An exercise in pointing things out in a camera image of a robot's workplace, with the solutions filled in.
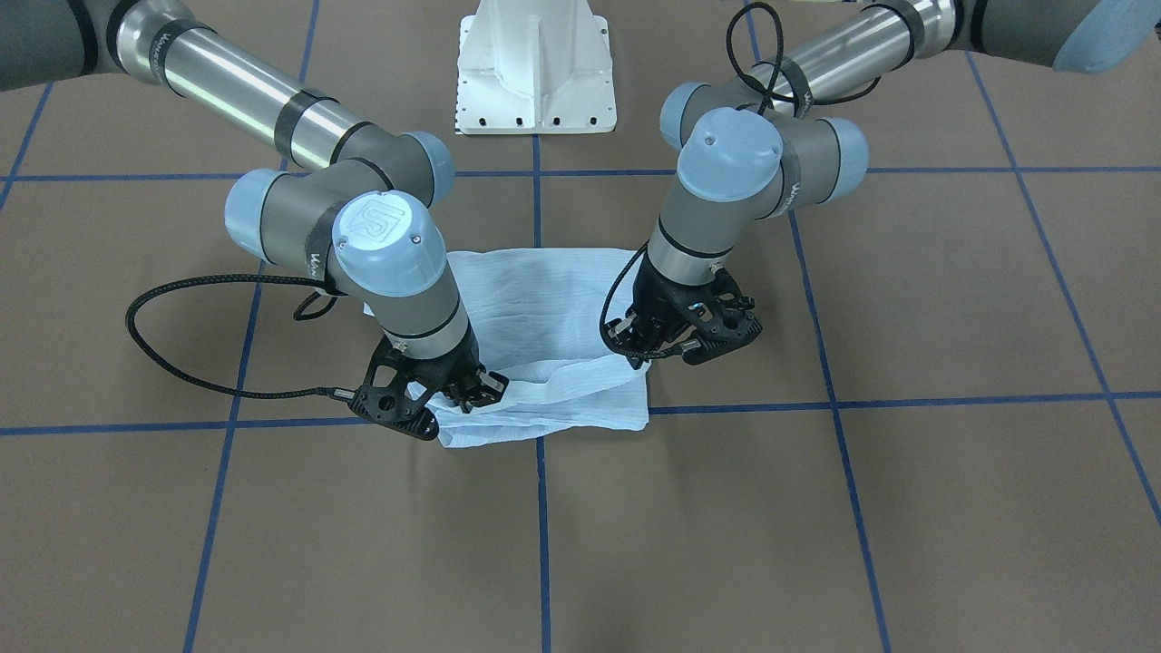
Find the white cloth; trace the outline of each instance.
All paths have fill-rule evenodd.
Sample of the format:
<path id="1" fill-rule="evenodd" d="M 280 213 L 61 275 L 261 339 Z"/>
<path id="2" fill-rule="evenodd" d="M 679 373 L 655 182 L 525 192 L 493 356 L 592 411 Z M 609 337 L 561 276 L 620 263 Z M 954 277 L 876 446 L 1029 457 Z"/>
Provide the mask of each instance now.
<path id="1" fill-rule="evenodd" d="M 449 252 L 479 342 L 479 360 L 511 379 L 504 400 L 464 415 L 444 395 L 428 408 L 446 447 L 536 438 L 570 426 L 639 431 L 649 423 L 646 371 L 600 339 L 600 307 L 633 252 L 605 249 Z M 608 309 L 625 315 L 630 272 Z"/>

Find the aluminum arm tube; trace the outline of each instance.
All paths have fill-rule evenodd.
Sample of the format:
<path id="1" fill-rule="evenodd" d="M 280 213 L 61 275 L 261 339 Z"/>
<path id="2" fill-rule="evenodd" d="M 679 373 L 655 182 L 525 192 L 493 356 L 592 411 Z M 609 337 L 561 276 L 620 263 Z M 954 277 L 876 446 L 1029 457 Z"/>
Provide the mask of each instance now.
<path id="1" fill-rule="evenodd" d="M 230 43 L 176 0 L 134 3 L 114 42 L 114 60 L 135 79 L 203 105 L 308 170 L 358 156 L 426 206 L 450 191 L 450 155 L 434 136 L 387 132 Z"/>
<path id="2" fill-rule="evenodd" d="M 914 58 L 944 51 L 957 36 L 958 17 L 953 0 L 880 0 L 787 52 L 783 57 L 784 74 L 773 91 L 803 100 L 796 116 L 803 117 L 819 100 L 845 96 Z M 763 87 L 770 84 L 772 73 L 773 66 L 766 62 L 750 69 Z M 762 95 L 736 77 L 717 86 L 683 84 L 665 100 L 662 135 L 670 145 L 680 149 L 707 112 L 760 101 Z M 795 114 L 791 102 L 774 101 L 772 108 Z"/>
<path id="3" fill-rule="evenodd" d="M 951 0 L 908 0 L 900 5 L 910 6 L 922 21 L 921 33 L 914 35 L 914 51 L 913 30 L 901 13 L 872 5 L 830 31 L 791 50 L 784 59 L 791 59 L 802 69 L 815 100 L 834 100 L 907 64 L 911 58 L 931 57 L 947 48 L 957 27 L 956 7 Z M 765 86 L 770 84 L 772 71 L 772 66 L 759 64 L 750 70 L 750 74 Z M 786 79 L 774 85 L 774 93 L 779 95 L 789 95 L 791 91 Z M 794 107 L 788 102 L 776 102 L 774 109 L 792 113 Z"/>

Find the black cable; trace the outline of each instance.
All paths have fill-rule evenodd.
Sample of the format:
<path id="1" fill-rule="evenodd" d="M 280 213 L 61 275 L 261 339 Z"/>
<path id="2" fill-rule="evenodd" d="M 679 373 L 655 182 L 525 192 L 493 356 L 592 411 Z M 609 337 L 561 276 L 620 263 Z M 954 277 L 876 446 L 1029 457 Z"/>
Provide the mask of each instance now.
<path id="1" fill-rule="evenodd" d="M 770 73 L 770 84 L 763 86 L 758 78 L 749 74 L 742 70 L 742 66 L 737 63 L 737 55 L 734 52 L 734 28 L 737 27 L 738 21 L 747 16 L 750 12 L 755 9 L 762 9 L 774 21 L 774 35 L 778 38 L 778 49 L 774 52 L 773 62 L 758 62 L 760 64 L 766 64 L 772 66 L 774 70 Z M 783 72 L 783 21 L 778 16 L 778 12 L 773 7 L 765 2 L 750 2 L 749 5 L 738 9 L 734 17 L 730 19 L 729 26 L 726 28 L 726 57 L 729 59 L 730 67 L 734 69 L 734 74 L 737 76 L 747 86 L 756 91 L 762 95 L 762 102 L 758 103 L 758 115 L 763 115 L 766 108 L 773 105 L 773 100 L 781 100 L 783 102 L 791 102 L 798 107 L 798 99 L 794 96 L 779 95 L 774 93 L 774 85 L 778 84 L 778 76 Z"/>
<path id="2" fill-rule="evenodd" d="M 600 339 L 604 340 L 605 346 L 608 347 L 608 351 L 615 354 L 620 354 L 626 358 L 635 358 L 637 360 L 657 360 L 661 358 L 669 358 L 671 356 L 677 356 L 682 353 L 682 346 L 673 345 L 669 349 L 664 349 L 661 351 L 633 351 L 614 343 L 612 336 L 610 336 L 608 332 L 605 330 L 605 321 L 608 320 L 608 306 L 613 303 L 613 295 L 616 294 L 616 288 L 621 286 L 621 281 L 625 280 L 625 277 L 629 273 L 629 270 L 633 268 L 633 264 L 635 264 L 637 259 L 641 258 L 643 253 L 646 253 L 647 247 L 649 247 L 649 241 L 646 241 L 646 244 L 641 245 L 641 249 L 639 249 L 633 254 L 633 257 L 629 258 L 629 263 L 625 264 L 625 268 L 621 270 L 621 273 L 616 275 L 616 279 L 613 281 L 613 286 L 608 289 L 608 294 L 605 295 L 605 306 L 600 308 Z"/>
<path id="3" fill-rule="evenodd" d="M 180 281 L 172 281 L 163 286 L 158 286 L 152 290 L 149 290 L 129 304 L 129 309 L 125 311 L 125 328 L 129 330 L 129 337 L 134 339 L 134 343 L 145 356 L 147 356 L 153 363 L 158 364 L 161 369 L 165 369 L 170 374 L 181 379 L 187 383 L 193 383 L 200 388 L 205 388 L 207 390 L 214 390 L 216 393 L 222 393 L 230 396 L 237 396 L 243 399 L 295 399 L 301 396 L 312 396 L 320 395 L 330 397 L 337 401 L 347 402 L 347 399 L 339 396 L 338 393 L 346 395 L 352 395 L 351 390 L 344 388 L 305 388 L 301 390 L 290 390 L 284 393 L 252 393 L 248 390 L 239 390 L 237 388 L 229 388 L 226 386 L 219 386 L 217 383 L 199 379 L 192 374 L 182 372 L 172 363 L 166 360 L 160 353 L 157 352 L 145 338 L 142 337 L 140 332 L 137 330 L 137 311 L 142 309 L 147 302 L 174 290 L 181 290 L 185 288 L 194 288 L 197 286 L 214 286 L 218 284 L 275 284 L 284 286 L 310 286 L 313 288 L 323 288 L 325 284 L 322 281 L 315 281 L 313 279 L 303 279 L 297 277 L 271 277 L 267 274 L 214 274 L 209 277 L 194 277 L 192 279 L 181 279 Z"/>
<path id="4" fill-rule="evenodd" d="M 853 95 L 848 95 L 845 98 L 836 98 L 834 100 L 815 100 L 814 105 L 816 107 L 829 107 L 829 106 L 834 106 L 834 105 L 842 105 L 843 102 L 850 102 L 851 100 L 858 100 L 859 98 L 865 98 L 868 93 L 871 93 L 872 91 L 874 91 L 875 86 L 879 86 L 879 80 L 880 79 L 882 79 L 881 76 L 872 79 L 871 84 L 866 88 L 864 88 L 863 91 L 859 91 L 858 93 L 856 93 Z"/>
<path id="5" fill-rule="evenodd" d="M 766 86 L 763 86 L 762 82 L 758 81 L 756 77 L 742 70 L 742 66 L 737 63 L 737 55 L 734 52 L 734 28 L 737 27 L 738 21 L 741 21 L 743 17 L 747 16 L 747 14 L 753 12 L 755 9 L 762 9 L 767 14 L 770 14 L 770 17 L 773 19 L 774 21 L 774 35 L 778 38 L 778 48 L 774 51 L 774 59 L 772 62 L 757 62 L 753 64 L 756 66 L 765 64 L 774 69 L 770 73 L 770 84 L 767 84 Z M 778 77 L 783 74 L 784 57 L 783 57 L 783 21 L 778 16 L 778 12 L 776 12 L 773 7 L 771 7 L 765 2 L 750 2 L 749 5 L 738 9 L 736 14 L 734 14 L 734 17 L 730 19 L 729 21 L 729 27 L 726 28 L 726 57 L 729 58 L 729 65 L 730 67 L 734 69 L 734 74 L 736 74 L 737 78 L 742 80 L 742 82 L 744 82 L 751 89 L 762 95 L 762 101 L 758 103 L 757 108 L 758 115 L 765 114 L 766 108 L 772 107 L 774 100 L 789 102 L 794 105 L 794 113 L 795 114 L 798 113 L 800 99 L 793 94 L 793 89 L 792 94 L 788 96 L 774 93 L 774 86 L 778 84 Z M 845 98 L 836 98 L 834 100 L 815 100 L 814 105 L 819 107 L 830 107 L 858 100 L 859 98 L 865 98 L 868 93 L 874 91 L 875 86 L 879 86 L 879 80 L 881 79 L 882 79 L 881 76 L 874 78 L 873 80 L 871 80 L 871 84 L 866 88 L 852 95 L 846 95 Z M 751 106 L 753 105 L 743 105 L 742 107 L 738 108 L 740 109 L 749 108 Z"/>
<path id="6" fill-rule="evenodd" d="M 307 313 L 307 309 L 315 304 L 319 299 L 326 297 L 326 303 L 323 308 L 316 310 L 315 313 Z M 302 300 L 298 308 L 294 309 L 294 314 L 290 316 L 295 322 L 307 322 L 309 320 L 318 320 L 319 317 L 326 315 L 334 308 L 334 302 L 339 301 L 339 297 L 334 295 L 323 295 L 319 293 L 311 293 L 307 299 Z"/>

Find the blue tape line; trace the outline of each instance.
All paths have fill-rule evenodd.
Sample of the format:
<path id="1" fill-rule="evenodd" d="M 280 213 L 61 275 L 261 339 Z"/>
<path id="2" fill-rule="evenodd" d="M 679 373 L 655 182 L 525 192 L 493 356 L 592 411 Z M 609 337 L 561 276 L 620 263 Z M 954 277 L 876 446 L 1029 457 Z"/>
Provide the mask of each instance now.
<path id="1" fill-rule="evenodd" d="M 158 174 L 20 174 L 16 181 L 199 181 L 238 179 L 240 172 L 174 172 Z"/>
<path id="2" fill-rule="evenodd" d="M 872 167 L 867 174 L 979 174 L 1010 173 L 1017 168 L 1002 166 L 964 166 L 964 167 Z M 1029 173 L 1158 173 L 1161 166 L 1038 166 L 1021 167 Z M 626 168 L 626 170 L 542 170 L 540 177 L 672 177 L 673 168 Z M 236 180 L 241 172 L 172 172 L 143 174 L 16 174 L 3 178 L 7 182 L 67 182 L 67 181 L 200 181 L 226 179 Z M 307 172 L 294 172 L 294 177 L 304 177 Z M 456 177 L 533 177 L 531 170 L 461 170 Z"/>
<path id="3" fill-rule="evenodd" d="M 310 5 L 310 22 L 307 24 L 307 45 L 302 49 L 302 65 L 298 66 L 298 82 L 307 82 L 307 71 L 310 70 L 310 51 L 315 48 L 315 27 L 318 26 L 318 3 L 313 0 Z"/>
<path id="4" fill-rule="evenodd" d="M 1034 166 L 1019 167 L 1021 172 L 1161 172 L 1161 165 L 1093 165 L 1093 166 Z"/>
<path id="5" fill-rule="evenodd" d="M 33 144 L 33 134 L 36 132 L 36 125 L 41 122 L 41 114 L 44 113 L 44 105 L 49 102 L 49 95 L 52 93 L 52 82 L 44 85 L 44 92 L 41 93 L 41 100 L 36 103 L 36 110 L 33 112 L 33 119 L 28 121 L 28 129 L 24 130 L 24 139 L 20 142 L 20 150 L 16 151 L 16 159 L 12 162 L 12 170 L 8 171 L 8 178 L 3 182 L 3 189 L 0 189 L 0 209 L 3 208 L 5 202 L 8 201 L 8 193 L 12 192 L 12 185 L 16 181 L 16 173 L 20 172 L 21 164 L 24 163 L 24 156 L 28 155 L 28 146 Z"/>
<path id="6" fill-rule="evenodd" d="M 1130 393 L 1112 393 L 1112 399 L 1117 401 L 1134 401 L 1141 399 L 1161 399 L 1161 392 L 1130 392 Z"/>
<path id="7" fill-rule="evenodd" d="M 1004 406 L 1012 403 L 1067 403 L 1082 401 L 1104 401 L 1101 393 L 1076 393 L 1063 395 L 1014 395 L 1014 396 L 979 396 L 979 397 L 933 397 L 933 399 L 899 399 L 872 401 L 841 401 L 838 408 L 857 410 L 867 408 L 933 408 L 943 406 Z"/>
<path id="8" fill-rule="evenodd" d="M 359 417 L 301 417 L 286 419 L 238 419 L 238 429 L 296 429 L 310 426 L 373 426 Z"/>
<path id="9" fill-rule="evenodd" d="M 1161 390 L 1133 390 L 1112 393 L 1117 401 L 1161 400 Z M 890 408 L 939 408 L 951 406 L 1004 406 L 1036 403 L 1076 403 L 1104 401 L 1103 393 L 1073 393 L 1059 395 L 1011 395 L 1011 396 L 965 396 L 965 397 L 917 397 L 887 400 L 854 400 L 837 402 L 839 410 L 890 409 Z M 719 415 L 734 412 L 795 412 L 830 410 L 824 401 L 798 403 L 742 403 L 720 406 L 657 406 L 649 415 Z M 146 422 L 122 424 L 64 424 L 49 426 L 0 426 L 0 437 L 20 436 L 67 436 L 100 433 L 137 433 L 161 431 L 211 431 L 225 429 L 229 422 Z M 358 417 L 287 417 L 273 419 L 239 419 L 235 428 L 246 429 L 296 429 L 312 426 L 367 426 L 368 422 Z"/>
<path id="10" fill-rule="evenodd" d="M 266 264 L 258 264 L 258 274 Z M 246 337 L 241 342 L 241 357 L 238 360 L 237 387 L 246 387 L 246 368 L 250 364 L 250 351 L 254 343 L 254 330 L 258 326 L 258 307 L 262 301 L 262 285 L 254 284 L 254 294 L 250 300 L 250 320 L 246 322 Z M 183 653 L 193 653 L 194 638 L 197 636 L 197 622 L 202 612 L 202 598 L 205 595 L 205 579 L 209 576 L 210 557 L 214 554 L 214 539 L 217 536 L 218 516 L 222 512 L 222 495 L 225 491 L 225 476 L 230 469 L 230 453 L 233 451 L 233 436 L 238 425 L 238 410 L 241 397 L 233 397 L 230 403 L 230 421 L 222 442 L 222 458 L 218 460 L 217 480 L 214 483 L 214 500 L 210 502 L 210 517 L 205 524 L 205 540 L 202 544 L 202 558 L 197 565 L 197 582 L 194 586 L 194 600 L 189 607 L 189 623 L 186 626 L 186 646 Z"/>
<path id="11" fill-rule="evenodd" d="M 532 246 L 540 247 L 540 136 L 532 136 Z"/>
<path id="12" fill-rule="evenodd" d="M 541 177 L 672 177 L 673 168 L 543 170 Z"/>
<path id="13" fill-rule="evenodd" d="M 749 0 L 742 0 L 742 6 L 747 6 Z M 753 60 L 762 60 L 762 50 L 758 48 L 758 31 L 753 29 L 753 12 L 745 15 L 745 24 L 750 29 L 750 49 L 753 50 Z"/>
<path id="14" fill-rule="evenodd" d="M 1112 394 L 1112 389 L 1109 387 L 1109 380 L 1104 375 L 1101 361 L 1097 360 L 1096 350 L 1093 347 L 1093 340 L 1089 338 L 1088 330 L 1084 328 L 1084 322 L 1081 321 L 1080 310 L 1076 308 L 1076 302 L 1073 300 L 1073 294 L 1068 289 L 1068 284 L 1065 280 L 1063 271 L 1061 271 L 1060 263 L 1057 260 L 1057 254 L 1053 252 L 1052 244 L 1048 242 L 1048 235 L 1044 229 L 1044 223 L 1040 221 L 1040 213 L 1036 208 L 1036 202 L 1032 201 L 1032 194 L 1029 192 L 1027 184 L 1024 181 L 1024 174 L 1016 164 L 1016 155 L 1012 153 L 1011 144 L 1008 142 L 1008 135 L 1004 132 L 1004 128 L 1000 123 L 1000 115 L 996 113 L 996 107 L 991 102 L 991 96 L 988 95 L 988 89 L 983 84 L 983 77 L 980 76 L 980 71 L 975 66 L 975 59 L 972 58 L 972 53 L 965 51 L 964 56 L 967 57 L 967 64 L 972 69 L 972 74 L 975 77 L 975 84 L 980 88 L 980 94 L 983 95 L 983 102 L 987 105 L 988 113 L 991 115 L 991 122 L 995 124 L 996 134 L 1000 135 L 1000 142 L 1004 146 L 1004 152 L 1008 153 L 1008 160 L 1012 164 L 1012 168 L 1016 173 L 1016 181 L 1019 182 L 1019 189 L 1024 195 L 1024 202 L 1027 203 L 1029 213 L 1032 215 L 1032 223 L 1036 225 L 1036 231 L 1040 236 L 1040 244 L 1044 245 L 1044 252 L 1047 254 L 1048 263 L 1052 265 L 1052 273 L 1057 277 L 1057 284 L 1060 285 L 1060 292 L 1065 295 L 1065 303 L 1068 304 L 1068 311 L 1073 316 L 1073 322 L 1076 324 L 1077 332 L 1080 332 L 1081 342 L 1084 344 L 1084 351 L 1088 352 L 1089 361 L 1093 364 L 1093 371 L 1096 373 L 1097 381 L 1101 383 L 1101 390 L 1103 392 L 1104 399 L 1109 404 L 1109 410 L 1112 412 L 1112 419 L 1117 424 L 1117 430 L 1120 432 L 1120 439 L 1125 443 L 1125 450 L 1128 452 L 1128 458 L 1133 464 L 1133 468 L 1137 471 L 1137 478 L 1141 483 L 1141 489 L 1145 491 L 1149 507 L 1153 509 L 1153 518 L 1156 521 L 1158 526 L 1161 526 L 1161 504 L 1158 503 L 1156 494 L 1153 491 L 1153 485 L 1149 482 L 1149 478 L 1145 473 L 1145 466 L 1141 464 L 1141 459 L 1137 454 L 1137 447 L 1133 445 L 1133 438 L 1128 435 L 1128 429 L 1125 426 L 1125 421 L 1120 415 L 1120 409 L 1117 408 L 1117 401 Z"/>
<path id="15" fill-rule="evenodd" d="M 10 436 L 71 436 L 95 433 L 142 433 L 160 431 L 216 431 L 229 422 L 146 422 L 142 424 L 66 424 L 60 426 L 0 428 L 0 437 Z"/>
<path id="16" fill-rule="evenodd" d="M 553 619 L 548 574 L 548 471 L 545 468 L 545 437 L 536 438 L 536 503 L 540 514 L 540 648 L 553 650 Z"/>
<path id="17" fill-rule="evenodd" d="M 799 267 L 802 270 L 802 287 L 806 290 L 806 303 L 814 322 L 814 337 L 819 343 L 819 361 L 822 364 L 822 379 L 827 385 L 827 399 L 830 404 L 830 418 L 835 424 L 835 437 L 838 440 L 838 453 L 843 459 L 843 474 L 846 476 L 846 491 L 851 500 L 851 512 L 854 516 L 854 530 L 859 537 L 859 548 L 863 550 L 863 566 L 866 569 L 867 586 L 871 589 L 871 602 L 874 605 L 875 622 L 879 624 L 879 640 L 884 653 L 890 653 L 890 636 L 887 632 L 887 618 L 879 595 L 879 580 L 874 573 L 874 561 L 871 558 L 871 544 L 867 539 L 866 525 L 863 522 L 863 504 L 859 501 L 858 486 L 854 482 L 854 469 L 851 466 L 850 452 L 846 449 L 846 435 L 843 430 L 842 412 L 835 395 L 835 383 L 830 375 L 830 363 L 827 358 L 827 345 L 822 338 L 822 324 L 819 321 L 817 304 L 814 301 L 814 289 L 810 286 L 810 272 L 806 263 L 806 251 L 802 249 L 802 236 L 799 234 L 798 217 L 789 211 L 791 234 L 794 236 L 794 251 L 798 254 Z"/>
<path id="18" fill-rule="evenodd" d="M 868 167 L 867 174 L 932 174 L 932 173 L 994 173 L 994 172 L 1011 172 L 1010 167 L 987 167 L 987 166 L 965 166 L 965 167 Z"/>
<path id="19" fill-rule="evenodd" d="M 714 415 L 731 412 L 793 412 L 800 410 L 830 410 L 830 403 L 748 403 L 736 406 L 661 406 L 649 409 L 649 415 Z"/>
<path id="20" fill-rule="evenodd" d="M 457 170 L 456 177 L 532 177 L 531 170 Z"/>

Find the ur logo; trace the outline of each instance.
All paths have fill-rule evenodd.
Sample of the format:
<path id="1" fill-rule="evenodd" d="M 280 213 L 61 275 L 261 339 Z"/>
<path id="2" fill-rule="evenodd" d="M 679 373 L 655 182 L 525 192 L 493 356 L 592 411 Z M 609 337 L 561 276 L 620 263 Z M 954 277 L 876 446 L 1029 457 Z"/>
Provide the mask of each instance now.
<path id="1" fill-rule="evenodd" d="M 406 229 L 408 213 L 399 207 L 378 200 L 370 200 L 351 217 L 346 231 L 352 237 L 372 243 L 385 243 Z"/>

